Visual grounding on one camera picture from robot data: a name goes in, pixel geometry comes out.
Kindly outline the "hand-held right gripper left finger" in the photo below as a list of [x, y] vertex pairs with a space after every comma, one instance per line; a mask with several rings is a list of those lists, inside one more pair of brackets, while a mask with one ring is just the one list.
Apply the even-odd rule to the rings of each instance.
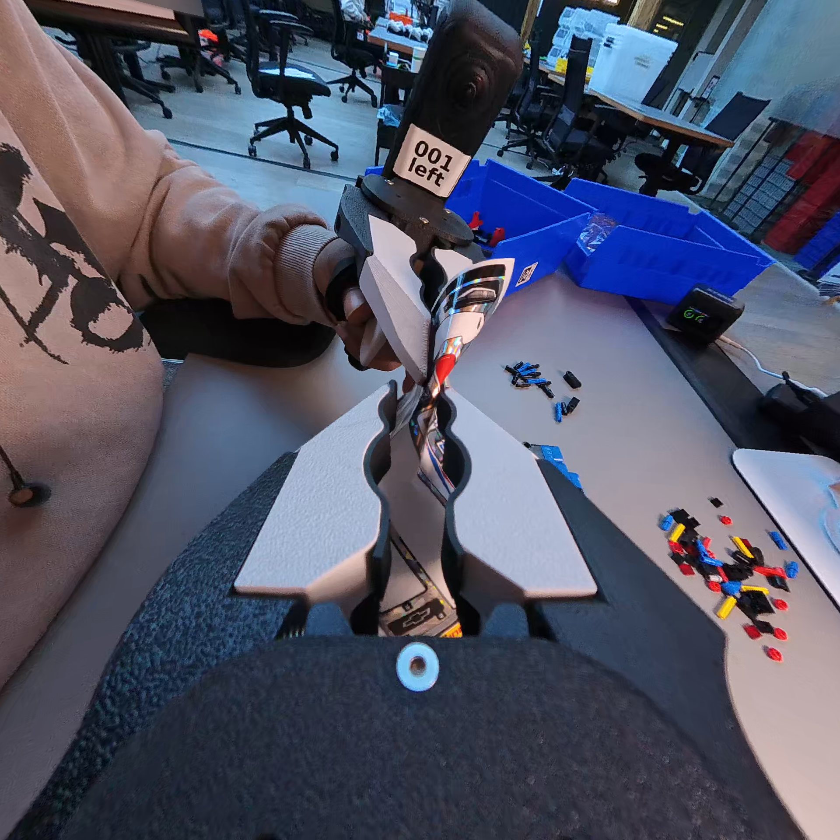
[[397, 387], [389, 382], [301, 446], [234, 582], [238, 595], [337, 606], [355, 634], [376, 636], [392, 568]]

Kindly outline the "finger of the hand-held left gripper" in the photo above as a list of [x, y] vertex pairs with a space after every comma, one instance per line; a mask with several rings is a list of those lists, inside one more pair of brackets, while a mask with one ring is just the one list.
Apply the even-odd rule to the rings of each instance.
[[360, 289], [406, 372], [419, 385], [429, 375], [431, 314], [413, 270], [417, 245], [402, 230], [370, 215], [373, 252], [360, 273]]
[[472, 278], [470, 271], [481, 264], [467, 255], [449, 248], [433, 248], [430, 252], [430, 296], [456, 296]]

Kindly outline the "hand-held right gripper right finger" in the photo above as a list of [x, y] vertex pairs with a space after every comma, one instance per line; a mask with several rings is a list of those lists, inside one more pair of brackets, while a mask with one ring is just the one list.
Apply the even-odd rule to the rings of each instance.
[[442, 567], [463, 632], [496, 607], [589, 599], [598, 592], [548, 478], [574, 490], [551, 463], [456, 392], [442, 394]]

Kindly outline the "lego sticker sheet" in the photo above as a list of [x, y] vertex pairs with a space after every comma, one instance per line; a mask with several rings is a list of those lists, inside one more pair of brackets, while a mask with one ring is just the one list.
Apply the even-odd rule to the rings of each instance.
[[[483, 329], [507, 291], [513, 268], [511, 259], [486, 260], [464, 269], [445, 281], [430, 306], [431, 362], [425, 381], [404, 385], [397, 404], [396, 427], [408, 426], [418, 456], [418, 476], [443, 506], [453, 495], [457, 479], [445, 461], [456, 469], [456, 450], [448, 454], [440, 411], [446, 408], [442, 394], [460, 356]], [[404, 601], [382, 608], [382, 637], [462, 637], [477, 634], [480, 615], [462, 595], [445, 594], [421, 565], [396, 530], [392, 547], [421, 591]]]

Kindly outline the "person's left forearm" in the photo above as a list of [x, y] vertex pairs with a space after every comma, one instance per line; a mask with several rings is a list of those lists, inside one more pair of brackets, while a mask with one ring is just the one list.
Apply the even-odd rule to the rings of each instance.
[[337, 323], [324, 300], [349, 248], [301, 205], [266, 211], [179, 157], [156, 131], [161, 167], [117, 285], [141, 309], [153, 301], [220, 299], [238, 319]]

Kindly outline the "pile of small lego pieces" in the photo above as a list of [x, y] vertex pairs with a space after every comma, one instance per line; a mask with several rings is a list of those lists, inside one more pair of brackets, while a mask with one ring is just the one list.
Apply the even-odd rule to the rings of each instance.
[[701, 515], [666, 506], [657, 512], [656, 526], [677, 571], [695, 576], [710, 593], [712, 619], [742, 631], [771, 662], [784, 663], [804, 565], [781, 531], [771, 527], [756, 537], [721, 495], [709, 496]]

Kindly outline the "person's left hand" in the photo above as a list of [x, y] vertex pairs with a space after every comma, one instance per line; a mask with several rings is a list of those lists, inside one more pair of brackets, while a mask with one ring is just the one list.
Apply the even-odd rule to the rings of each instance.
[[331, 289], [329, 305], [337, 320], [335, 331], [359, 369], [394, 372], [403, 367], [358, 286]]

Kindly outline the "blue bin with tag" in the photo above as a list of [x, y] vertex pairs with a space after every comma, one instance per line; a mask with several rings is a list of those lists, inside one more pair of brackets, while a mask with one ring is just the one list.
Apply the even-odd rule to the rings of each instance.
[[512, 294], [561, 268], [594, 209], [505, 165], [471, 161], [447, 210], [470, 226], [476, 260], [512, 258]]

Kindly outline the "black office chair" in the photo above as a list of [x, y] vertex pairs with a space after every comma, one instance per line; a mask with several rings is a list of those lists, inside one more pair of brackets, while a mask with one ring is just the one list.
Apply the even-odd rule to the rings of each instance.
[[299, 146], [306, 170], [311, 169], [308, 146], [314, 140], [330, 147], [331, 161], [338, 161], [339, 146], [295, 115], [295, 109], [300, 109], [306, 120], [312, 119], [312, 99], [331, 95], [320, 76], [288, 60], [291, 36], [311, 35], [312, 31], [293, 14], [257, 7], [251, 2], [242, 5], [247, 38], [245, 63], [251, 89], [257, 99], [273, 101], [287, 112], [284, 117], [255, 124], [255, 132], [248, 141], [248, 156], [256, 158], [258, 142], [286, 133], [290, 142]]
[[368, 76], [368, 69], [376, 70], [381, 66], [383, 49], [368, 41], [367, 34], [373, 29], [373, 24], [364, 2], [331, 1], [331, 6], [334, 27], [330, 55], [348, 67], [350, 74], [330, 80], [327, 84], [339, 87], [343, 102], [348, 101], [350, 93], [360, 89], [370, 96], [372, 107], [378, 109], [378, 98], [364, 79]]

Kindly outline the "cluster of blue black pins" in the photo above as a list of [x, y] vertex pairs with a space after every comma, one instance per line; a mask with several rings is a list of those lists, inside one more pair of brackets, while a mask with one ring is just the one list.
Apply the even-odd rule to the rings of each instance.
[[536, 389], [546, 396], [552, 403], [553, 420], [557, 424], [572, 415], [581, 404], [580, 397], [575, 394], [560, 399], [554, 392], [551, 379], [543, 376], [540, 364], [520, 361], [504, 365], [503, 370], [514, 388], [520, 391]]

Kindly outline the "small clear bag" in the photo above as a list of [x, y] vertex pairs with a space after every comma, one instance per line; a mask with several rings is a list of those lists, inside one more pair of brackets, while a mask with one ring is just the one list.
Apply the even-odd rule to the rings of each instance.
[[591, 256], [605, 243], [617, 226], [617, 221], [606, 213], [593, 213], [577, 239], [585, 255]]

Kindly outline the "white storage box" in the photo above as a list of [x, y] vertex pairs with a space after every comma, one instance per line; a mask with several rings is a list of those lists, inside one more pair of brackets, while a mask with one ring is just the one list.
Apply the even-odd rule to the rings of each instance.
[[608, 24], [589, 92], [611, 99], [642, 102], [668, 64], [677, 43], [624, 24]]

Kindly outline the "wooden work table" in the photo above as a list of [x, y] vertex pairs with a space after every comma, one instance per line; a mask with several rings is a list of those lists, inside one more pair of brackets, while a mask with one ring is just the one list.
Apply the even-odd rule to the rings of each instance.
[[699, 174], [691, 176], [690, 188], [685, 189], [683, 193], [690, 196], [699, 195], [720, 157], [736, 142], [735, 139], [726, 135], [712, 132], [708, 127], [695, 125], [640, 101], [611, 97], [591, 83], [584, 87], [584, 94], [601, 103], [595, 107], [599, 115], [596, 124], [592, 126], [589, 138], [593, 137], [595, 129], [606, 116], [612, 112], [618, 112], [631, 121], [643, 123], [657, 130], [667, 141], [663, 153], [656, 158], [657, 163], [654, 165], [652, 174], [645, 176], [644, 186], [640, 189], [640, 193], [646, 196], [656, 196], [659, 190], [664, 190], [668, 186], [680, 188], [687, 184], [688, 171], [675, 167], [673, 164], [676, 153], [682, 145], [699, 150], [698, 162], [701, 164]]

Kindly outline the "small black display device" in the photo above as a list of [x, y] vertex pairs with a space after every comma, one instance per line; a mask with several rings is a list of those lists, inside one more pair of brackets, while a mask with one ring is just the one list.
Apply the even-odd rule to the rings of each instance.
[[697, 284], [675, 305], [665, 322], [689, 341], [707, 346], [717, 341], [743, 312], [744, 305], [735, 298]]

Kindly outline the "white book stand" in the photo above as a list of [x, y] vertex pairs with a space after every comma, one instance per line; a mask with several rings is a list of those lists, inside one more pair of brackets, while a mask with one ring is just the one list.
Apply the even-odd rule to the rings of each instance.
[[738, 448], [742, 480], [839, 604], [839, 464], [821, 455]]

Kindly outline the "black power adapter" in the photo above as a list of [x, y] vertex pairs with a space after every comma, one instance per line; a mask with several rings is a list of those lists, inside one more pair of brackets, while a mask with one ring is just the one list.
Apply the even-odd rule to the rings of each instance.
[[759, 408], [789, 433], [826, 449], [839, 447], [839, 392], [818, 393], [783, 371], [782, 383], [760, 398]]

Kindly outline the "person's torso in beige hoodie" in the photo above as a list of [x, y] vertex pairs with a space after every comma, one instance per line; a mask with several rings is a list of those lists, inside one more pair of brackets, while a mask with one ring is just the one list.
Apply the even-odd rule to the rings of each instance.
[[145, 468], [162, 363], [117, 285], [159, 146], [23, 2], [2, 2], [2, 684]]

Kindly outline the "red blue drawer rack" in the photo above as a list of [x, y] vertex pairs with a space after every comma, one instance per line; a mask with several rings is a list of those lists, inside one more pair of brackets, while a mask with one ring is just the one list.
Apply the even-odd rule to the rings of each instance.
[[839, 257], [838, 127], [770, 117], [713, 201], [730, 228], [816, 284]]

